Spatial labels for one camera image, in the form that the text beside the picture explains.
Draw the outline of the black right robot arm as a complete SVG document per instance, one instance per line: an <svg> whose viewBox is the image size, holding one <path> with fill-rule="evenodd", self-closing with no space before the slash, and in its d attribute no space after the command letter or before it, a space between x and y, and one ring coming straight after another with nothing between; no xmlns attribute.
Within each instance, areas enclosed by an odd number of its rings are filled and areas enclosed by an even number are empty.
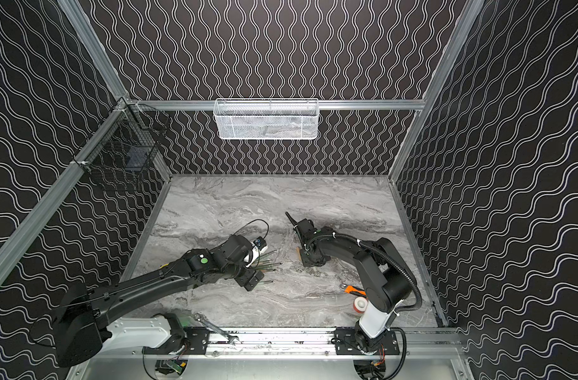
<svg viewBox="0 0 578 380"><path fill-rule="evenodd" d="M298 222L288 212L285 215L300 241L304 267L321 267L334 257L356 268L368 301L355 325L356 348L374 351L399 314L422 307L417 279L389 239L366 241L327 226L317 229L306 218Z"/></svg>

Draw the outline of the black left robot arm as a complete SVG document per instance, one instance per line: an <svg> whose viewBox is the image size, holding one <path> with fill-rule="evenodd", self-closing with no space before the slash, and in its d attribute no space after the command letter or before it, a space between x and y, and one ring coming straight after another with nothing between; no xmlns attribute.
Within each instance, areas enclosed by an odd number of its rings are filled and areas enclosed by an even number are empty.
<svg viewBox="0 0 578 380"><path fill-rule="evenodd" d="M71 286L52 321L58 366L73 367L93 358L113 337L108 326L169 295L228 279L252 291L264 278L252 263L266 248L264 237L251 242L233 234L211 250L189 250L160 269L116 285L92 290L84 283Z"/></svg>

